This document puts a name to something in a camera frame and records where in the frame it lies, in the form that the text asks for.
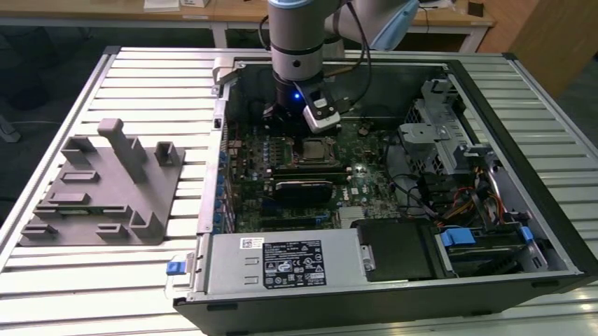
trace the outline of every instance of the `circuit board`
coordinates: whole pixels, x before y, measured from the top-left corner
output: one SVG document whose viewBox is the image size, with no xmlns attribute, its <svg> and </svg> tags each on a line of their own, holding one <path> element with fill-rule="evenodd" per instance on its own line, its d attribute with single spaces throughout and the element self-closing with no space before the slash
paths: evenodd
<svg viewBox="0 0 598 336">
<path fill-rule="evenodd" d="M 236 232 L 276 230 L 264 227 L 264 221 L 301 218 L 317 219 L 317 226 L 312 229 L 340 228 L 337 209 L 341 207 L 361 207 L 364 218 L 397 216 L 399 204 L 380 161 L 386 146 L 382 140 L 385 131 L 364 131 L 358 121 L 342 122 L 341 131 L 334 136 L 304 140 L 304 148 L 312 142 L 317 145 L 317 149 L 309 153 L 313 156 L 324 155 L 325 166 L 341 167 L 345 174 L 341 175 L 341 180 L 333 180 L 326 202 L 297 207 L 278 206 L 273 201 L 269 169 L 292 170 L 293 167 L 317 165 L 320 161 L 309 159 L 304 153 L 298 156 L 293 152 L 290 138 L 261 134 L 254 128 L 240 129 L 234 134 L 234 140 L 228 143 L 228 151 L 232 155 Z"/>
</svg>

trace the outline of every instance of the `desk leg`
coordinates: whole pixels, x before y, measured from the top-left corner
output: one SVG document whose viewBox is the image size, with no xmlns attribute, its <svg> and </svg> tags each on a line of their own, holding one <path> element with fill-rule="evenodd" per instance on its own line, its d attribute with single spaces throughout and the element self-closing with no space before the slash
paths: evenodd
<svg viewBox="0 0 598 336">
<path fill-rule="evenodd" d="M 228 43 L 225 41 L 225 30 L 228 25 L 225 22 L 213 22 L 210 25 L 213 35 L 213 45 L 216 48 L 226 49 Z"/>
<path fill-rule="evenodd" d="M 460 45 L 460 53 L 475 53 L 484 39 L 487 27 L 472 27 L 463 44 Z"/>
</svg>

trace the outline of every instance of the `wooden desk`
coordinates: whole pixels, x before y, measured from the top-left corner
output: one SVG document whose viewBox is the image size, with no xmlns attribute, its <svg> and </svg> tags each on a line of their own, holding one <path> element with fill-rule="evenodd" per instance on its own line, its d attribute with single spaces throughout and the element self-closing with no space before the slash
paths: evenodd
<svg viewBox="0 0 598 336">
<path fill-rule="evenodd" d="M 266 14 L 266 0 L 210 0 L 205 8 L 144 13 L 144 0 L 0 0 L 0 25 L 58 27 L 208 28 L 217 48 L 226 47 L 226 29 L 254 29 Z M 456 10 L 417 13 L 409 33 L 464 34 L 460 51 L 475 52 L 493 19 L 469 16 L 465 0 Z"/>
<path fill-rule="evenodd" d="M 484 17 L 471 16 L 465 13 L 467 0 L 456 0 L 455 9 L 428 10 L 427 19 L 425 12 L 419 11 L 408 32 L 465 35 L 459 51 L 473 53 L 485 31 L 493 26 L 495 21 L 487 13 Z M 265 14 L 266 0 L 216 0 L 212 20 L 222 22 L 216 29 L 254 29 Z"/>
</svg>

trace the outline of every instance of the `blue tab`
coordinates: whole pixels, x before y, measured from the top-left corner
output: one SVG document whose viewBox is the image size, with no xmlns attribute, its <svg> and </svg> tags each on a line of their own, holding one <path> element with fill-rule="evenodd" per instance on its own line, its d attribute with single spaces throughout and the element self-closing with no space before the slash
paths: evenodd
<svg viewBox="0 0 598 336">
<path fill-rule="evenodd" d="M 169 261 L 166 263 L 166 275 L 182 275 L 185 273 L 184 261 Z"/>
<path fill-rule="evenodd" d="M 452 245 L 452 239 L 449 238 L 447 232 L 440 233 L 440 239 L 441 239 L 441 244 L 444 245 L 444 247 L 448 247 Z"/>
<path fill-rule="evenodd" d="M 447 229 L 440 234 L 440 239 L 444 246 L 475 244 L 473 234 L 465 228 Z"/>
<path fill-rule="evenodd" d="M 531 243 L 533 241 L 533 234 L 531 233 L 531 230 L 527 226 L 521 226 L 519 228 L 519 231 L 521 231 L 523 240 L 525 243 Z"/>
</svg>

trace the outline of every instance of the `barcode sticker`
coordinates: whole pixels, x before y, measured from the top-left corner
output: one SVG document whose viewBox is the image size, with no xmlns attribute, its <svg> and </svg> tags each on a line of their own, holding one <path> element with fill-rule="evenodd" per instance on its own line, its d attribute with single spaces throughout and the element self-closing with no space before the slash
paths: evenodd
<svg viewBox="0 0 598 336">
<path fill-rule="evenodd" d="M 262 237 L 241 238 L 240 249 L 261 249 Z"/>
</svg>

